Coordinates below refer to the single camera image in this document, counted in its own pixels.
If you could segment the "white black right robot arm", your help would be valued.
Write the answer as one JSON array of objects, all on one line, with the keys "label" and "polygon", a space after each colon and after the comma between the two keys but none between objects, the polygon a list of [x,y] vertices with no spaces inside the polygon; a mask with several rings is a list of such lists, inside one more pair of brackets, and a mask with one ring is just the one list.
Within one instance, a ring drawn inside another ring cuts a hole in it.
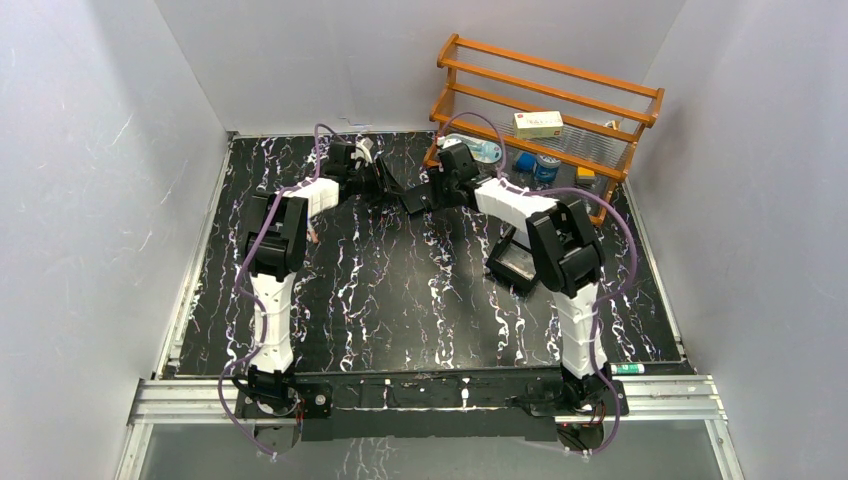
[{"label": "white black right robot arm", "polygon": [[552,399],[529,398],[521,406],[590,413],[611,382],[597,313],[605,253],[583,203],[567,204],[482,173],[462,142],[443,141],[437,156],[438,166],[428,171],[428,205],[467,207],[513,227],[525,237],[535,272],[554,300],[563,385]]}]

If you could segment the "black leather card holder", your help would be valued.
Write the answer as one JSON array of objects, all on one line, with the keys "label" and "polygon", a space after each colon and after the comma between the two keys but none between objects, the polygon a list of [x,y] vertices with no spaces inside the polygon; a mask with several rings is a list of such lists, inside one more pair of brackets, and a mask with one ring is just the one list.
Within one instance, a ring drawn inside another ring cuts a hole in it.
[{"label": "black leather card holder", "polygon": [[427,182],[410,188],[400,195],[400,201],[411,217],[433,212],[433,185]]}]

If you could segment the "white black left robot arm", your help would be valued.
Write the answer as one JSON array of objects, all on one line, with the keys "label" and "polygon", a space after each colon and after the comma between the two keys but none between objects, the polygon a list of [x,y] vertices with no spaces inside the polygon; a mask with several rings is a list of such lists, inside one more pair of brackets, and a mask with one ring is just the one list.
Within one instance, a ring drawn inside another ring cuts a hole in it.
[{"label": "white black left robot arm", "polygon": [[246,400],[274,416],[292,414],[301,399],[294,382],[292,291],[302,268],[314,216],[352,196],[382,199],[397,183],[365,138],[333,141],[319,176],[278,192],[257,192],[250,204],[240,292],[254,304],[253,348],[232,382]]}]

